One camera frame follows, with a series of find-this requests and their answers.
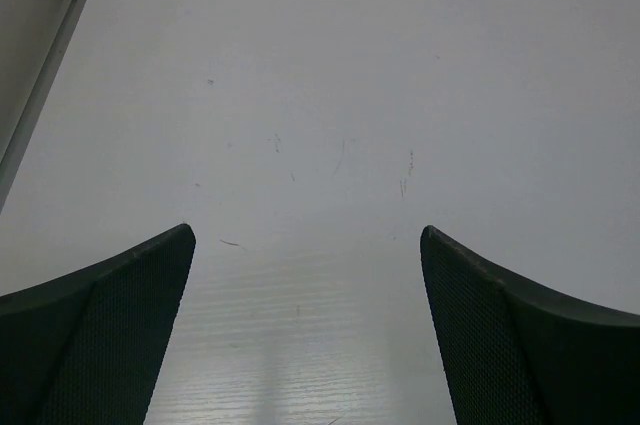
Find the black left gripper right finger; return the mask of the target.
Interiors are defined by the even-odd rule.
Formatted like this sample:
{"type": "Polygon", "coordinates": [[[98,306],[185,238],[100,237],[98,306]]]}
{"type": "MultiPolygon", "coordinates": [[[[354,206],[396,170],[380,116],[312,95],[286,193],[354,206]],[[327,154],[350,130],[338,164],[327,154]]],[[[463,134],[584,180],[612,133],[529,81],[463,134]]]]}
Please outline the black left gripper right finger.
{"type": "Polygon", "coordinates": [[[638,315],[541,285],[433,226],[420,252],[457,423],[638,423],[638,315]]]}

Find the aluminium table edge rail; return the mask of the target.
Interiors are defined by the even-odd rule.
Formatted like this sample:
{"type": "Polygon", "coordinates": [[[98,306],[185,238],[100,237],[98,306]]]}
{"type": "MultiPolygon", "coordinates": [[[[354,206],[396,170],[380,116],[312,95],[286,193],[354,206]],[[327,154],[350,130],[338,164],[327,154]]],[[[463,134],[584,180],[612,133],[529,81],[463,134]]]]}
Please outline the aluminium table edge rail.
{"type": "Polygon", "coordinates": [[[1,0],[5,201],[86,0],[1,0]]]}

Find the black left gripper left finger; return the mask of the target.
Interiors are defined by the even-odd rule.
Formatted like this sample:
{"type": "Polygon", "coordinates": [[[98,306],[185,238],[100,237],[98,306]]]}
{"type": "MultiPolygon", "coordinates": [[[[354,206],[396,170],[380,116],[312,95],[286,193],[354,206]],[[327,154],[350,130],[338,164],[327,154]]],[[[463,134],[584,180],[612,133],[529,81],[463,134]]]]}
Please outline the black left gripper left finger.
{"type": "Polygon", "coordinates": [[[2,296],[2,423],[143,423],[195,245],[180,224],[2,296]]]}

